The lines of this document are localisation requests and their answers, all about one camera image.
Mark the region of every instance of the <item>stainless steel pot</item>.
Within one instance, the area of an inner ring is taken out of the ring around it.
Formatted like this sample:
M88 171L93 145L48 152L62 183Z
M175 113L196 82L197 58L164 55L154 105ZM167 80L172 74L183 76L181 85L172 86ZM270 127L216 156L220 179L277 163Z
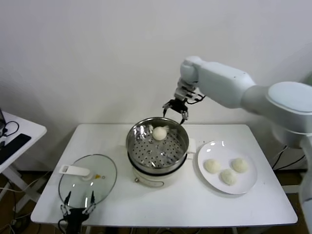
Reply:
M168 126L164 140L157 141L152 132L156 127ZM151 176L168 175L186 160L189 137L177 122L163 117L147 118L134 125L127 135L128 157L132 165Z

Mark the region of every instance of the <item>robotic arm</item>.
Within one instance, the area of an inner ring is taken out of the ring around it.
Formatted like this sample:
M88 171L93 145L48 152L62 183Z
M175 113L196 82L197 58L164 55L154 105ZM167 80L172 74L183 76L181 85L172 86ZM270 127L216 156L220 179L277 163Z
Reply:
M195 104L204 98L195 92L199 88L202 94L227 108L243 108L266 117L281 143L303 149L308 172L301 183L299 199L312 233L312 87L297 82L258 86L246 72L195 56L184 60L180 72L175 99L163 106L164 116L171 108L182 114L181 123L187 120L186 103Z

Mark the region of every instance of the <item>floor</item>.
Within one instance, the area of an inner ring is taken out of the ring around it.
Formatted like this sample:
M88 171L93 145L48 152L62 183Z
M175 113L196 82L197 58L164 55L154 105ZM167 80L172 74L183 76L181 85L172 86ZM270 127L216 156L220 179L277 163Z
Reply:
M30 183L33 180L41 177L44 173L21 173L23 176L23 179ZM279 179L280 183L282 185L294 185L299 184L301 181L301 177L298 173L278 173L277 178ZM7 182L6 177L3 175L0 175L0 187L3 187ZM15 185L13 185L13 189L19 190ZM19 201L24 195L24 193L15 193L16 195L16 202ZM303 218L303 214L300 208L298 195L288 195L288 198L294 207L297 215L298 215L298 223L295 225L290 226L277 226L277 227L271 227L267 231L265 231L263 234L275 234L275 233L283 233L283 234L308 234L308 230ZM14 212L12 210L14 206L14 196L12 192L7 192L3 199L0 201L0 234L8 234L10 232L9 227L7 225L10 223L13 219ZM35 203L30 201L23 210L17 214L17 217L27 215L31 213L33 208L35 207ZM23 234L60 234L61 232L56 229L52 225L39 225L36 223L33 223L29 219L29 215L25 218L21 218L24 223L21 223L21 226L18 226L17 228L20 228L19 230L23 230L21 232L15 231L16 234L23 233ZM242 233L246 228L238 228L238 233ZM130 228L104 228L104 227L93 227L91 229L91 234L156 234L157 228L135 228L131 230ZM157 234L199 234L199 229L170 229L165 230L162 229L161 231L158 231ZM200 230L200 234L231 234L232 231L230 228L206 228Z

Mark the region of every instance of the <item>glass lid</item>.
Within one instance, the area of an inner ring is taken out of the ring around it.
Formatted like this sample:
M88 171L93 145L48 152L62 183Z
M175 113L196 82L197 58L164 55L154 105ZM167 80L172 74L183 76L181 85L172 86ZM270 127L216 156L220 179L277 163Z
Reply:
M87 180L79 175L63 175L59 181L58 194L62 202L71 192L68 206L87 208L94 192L95 203L104 200L113 189L117 168L105 155L88 155L78 159L72 166L89 169L91 177Z

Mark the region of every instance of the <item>white side table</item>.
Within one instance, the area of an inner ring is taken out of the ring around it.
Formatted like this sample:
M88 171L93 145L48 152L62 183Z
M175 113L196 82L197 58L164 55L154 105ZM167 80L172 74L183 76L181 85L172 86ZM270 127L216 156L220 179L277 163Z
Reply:
M6 122L16 121L19 123L19 130L11 136L8 136L6 139L6 144L17 137L19 134L23 133L31 137L30 141L28 141L25 145L23 145L18 151L16 151L11 157L9 157L3 164L0 165L0 173L3 173L10 181L15 183L20 189L24 190L28 185L27 183L21 179L21 175L11 166L11 164L19 158L26 150L28 150L33 144L35 144L46 132L47 129L44 126L39 124L30 122L23 118L11 115L9 113L3 112L4 118ZM13 132L15 130L15 124L9 124L7 126L8 133ZM44 183L45 179L38 180L37 183L34 184L32 188L27 188L25 190L26 195L17 203L16 212L18 213L24 205L31 199L34 202L37 202L40 194L36 192ZM0 199L4 196L6 190L2 190L0 193Z
M223 194L198 176L192 160L179 169L181 178L169 187L147 188L134 182L125 139L132 125L79 125L51 175L31 215L33 222L56 224L62 213L58 185L62 164L89 154L104 154L117 167L117 181L83 225L118 227L241 227L297 222L258 143L246 125L184 125L197 147L212 140L237 143L255 162L258 180L244 195Z

